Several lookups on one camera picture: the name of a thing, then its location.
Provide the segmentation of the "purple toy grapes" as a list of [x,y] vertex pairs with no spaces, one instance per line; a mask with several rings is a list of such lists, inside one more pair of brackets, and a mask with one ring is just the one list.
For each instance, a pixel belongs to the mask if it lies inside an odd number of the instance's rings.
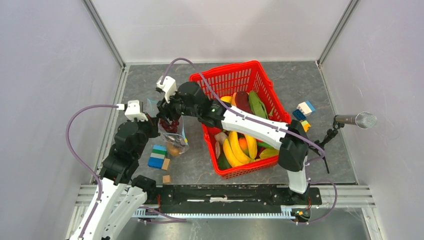
[[160,118],[159,125],[166,133],[179,134],[182,131],[182,117],[175,120]]

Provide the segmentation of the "brown toy potato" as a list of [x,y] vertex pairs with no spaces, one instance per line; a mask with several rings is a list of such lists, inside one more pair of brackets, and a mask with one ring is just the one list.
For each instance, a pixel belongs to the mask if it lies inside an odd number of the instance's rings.
[[183,147],[175,146],[170,142],[166,143],[166,150],[173,157],[178,157],[185,152]]

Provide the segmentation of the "clear zip top bag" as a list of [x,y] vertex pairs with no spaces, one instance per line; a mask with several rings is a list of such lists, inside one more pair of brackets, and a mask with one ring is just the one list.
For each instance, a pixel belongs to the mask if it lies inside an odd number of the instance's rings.
[[163,139],[167,152],[178,157],[188,151],[189,143],[185,135],[183,117],[165,99],[147,100],[147,116]]

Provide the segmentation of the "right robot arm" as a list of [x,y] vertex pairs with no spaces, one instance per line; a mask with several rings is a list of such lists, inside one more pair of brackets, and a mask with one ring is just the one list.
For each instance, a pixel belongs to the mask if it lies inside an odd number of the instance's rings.
[[158,109],[166,120],[179,116],[196,117],[207,127],[247,134],[278,150],[278,164],[287,171],[289,179],[289,199],[302,204],[309,198],[305,171],[308,138],[299,122],[288,124],[264,119],[218,98],[209,99],[192,81],[177,87],[176,81],[166,76],[157,81],[156,89],[164,93]]

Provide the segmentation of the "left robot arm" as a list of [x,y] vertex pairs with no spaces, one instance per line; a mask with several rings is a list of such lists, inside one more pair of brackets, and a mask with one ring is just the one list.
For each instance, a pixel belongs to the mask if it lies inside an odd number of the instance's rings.
[[147,117],[122,123],[102,163],[95,195],[72,240],[115,240],[141,204],[151,204],[157,190],[134,182],[121,203],[118,198],[139,167],[146,144],[159,135],[158,121]]

